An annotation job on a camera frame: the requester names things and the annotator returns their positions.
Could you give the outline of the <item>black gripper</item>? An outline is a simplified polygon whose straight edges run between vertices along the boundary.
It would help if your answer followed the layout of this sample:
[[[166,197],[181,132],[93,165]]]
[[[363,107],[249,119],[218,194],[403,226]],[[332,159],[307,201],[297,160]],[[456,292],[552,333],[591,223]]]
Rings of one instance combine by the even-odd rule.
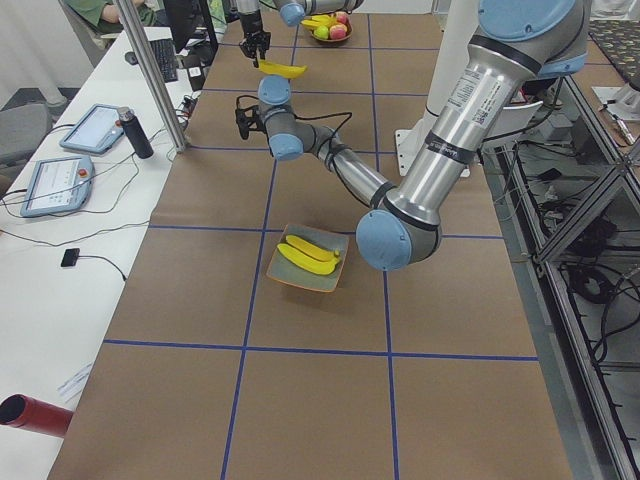
[[[259,58],[265,60],[266,53],[270,49],[271,34],[264,30],[262,16],[260,14],[240,14],[239,18],[244,34],[239,43],[243,55],[254,62],[254,53],[259,53]]]

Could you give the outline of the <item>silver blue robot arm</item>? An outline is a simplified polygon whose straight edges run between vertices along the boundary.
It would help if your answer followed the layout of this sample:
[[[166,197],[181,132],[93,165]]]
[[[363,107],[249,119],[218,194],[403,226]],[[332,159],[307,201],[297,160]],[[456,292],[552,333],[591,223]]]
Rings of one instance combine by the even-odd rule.
[[[259,83],[258,118],[274,158],[311,153],[371,210],[356,243],[366,262],[383,271],[422,261],[441,239],[439,209],[527,81],[558,78],[586,60],[589,1],[454,1],[438,60],[465,61],[457,80],[399,185],[361,162],[337,132],[299,120],[291,87],[280,75]]]
[[[340,10],[353,11],[364,3],[363,0],[283,0],[275,1],[275,9],[289,26],[297,26],[311,14],[334,13]],[[239,0],[235,2],[244,38],[239,43],[243,54],[253,61],[255,67],[264,60],[270,48],[271,33],[263,27],[260,2]]]

